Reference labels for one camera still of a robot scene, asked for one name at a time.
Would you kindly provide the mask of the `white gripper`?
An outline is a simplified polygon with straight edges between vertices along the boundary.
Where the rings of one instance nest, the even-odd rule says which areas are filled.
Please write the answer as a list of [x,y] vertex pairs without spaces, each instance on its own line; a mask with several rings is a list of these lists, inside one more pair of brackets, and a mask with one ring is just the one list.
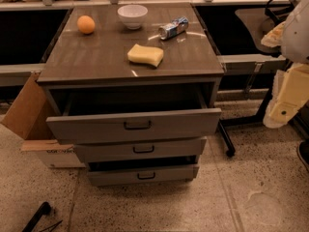
[[269,129],[277,129],[285,126],[309,101],[309,65],[293,63],[287,71],[278,71],[271,95],[263,123]]

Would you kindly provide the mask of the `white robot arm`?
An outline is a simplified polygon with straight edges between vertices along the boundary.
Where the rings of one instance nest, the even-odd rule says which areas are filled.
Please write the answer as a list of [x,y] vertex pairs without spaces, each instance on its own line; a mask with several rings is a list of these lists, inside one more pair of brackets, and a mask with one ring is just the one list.
[[263,124],[276,129],[287,125],[309,101],[309,0],[301,0],[284,22],[263,36],[261,44],[279,46],[281,54],[293,62],[273,79]]

